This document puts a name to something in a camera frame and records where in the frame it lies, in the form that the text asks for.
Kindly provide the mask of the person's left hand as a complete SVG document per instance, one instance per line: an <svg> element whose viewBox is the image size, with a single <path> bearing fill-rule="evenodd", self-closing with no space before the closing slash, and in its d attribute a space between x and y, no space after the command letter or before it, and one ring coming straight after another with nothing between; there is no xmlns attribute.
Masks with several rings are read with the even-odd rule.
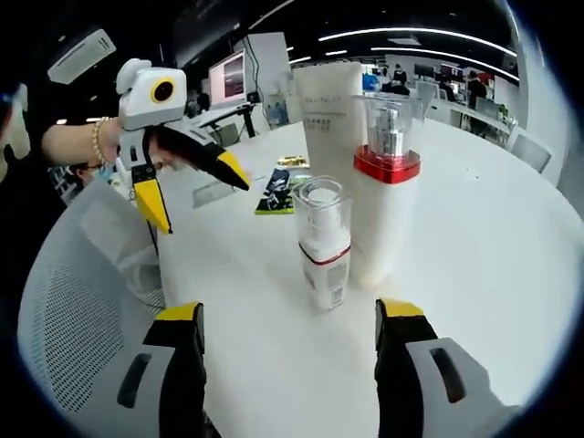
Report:
<svg viewBox="0 0 584 438"><path fill-rule="evenodd" d="M117 118L104 120L99 128L98 142L106 162L114 163L118 157L121 126Z"/></svg>

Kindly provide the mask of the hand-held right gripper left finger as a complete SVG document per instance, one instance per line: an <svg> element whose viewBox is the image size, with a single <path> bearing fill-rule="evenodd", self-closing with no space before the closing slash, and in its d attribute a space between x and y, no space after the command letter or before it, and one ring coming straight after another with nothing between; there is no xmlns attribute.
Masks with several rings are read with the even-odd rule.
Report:
<svg viewBox="0 0 584 438"><path fill-rule="evenodd" d="M117 437L204 437L203 304L159 313L121 369Z"/></svg>

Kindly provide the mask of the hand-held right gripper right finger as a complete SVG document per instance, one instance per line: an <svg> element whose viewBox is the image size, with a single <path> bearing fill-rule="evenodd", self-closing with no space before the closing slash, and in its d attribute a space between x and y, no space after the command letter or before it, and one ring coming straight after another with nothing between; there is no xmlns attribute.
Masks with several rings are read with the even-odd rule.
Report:
<svg viewBox="0 0 584 438"><path fill-rule="evenodd" d="M494 437L516 417L487 370L420 308L381 297L375 314L380 437Z"/></svg>

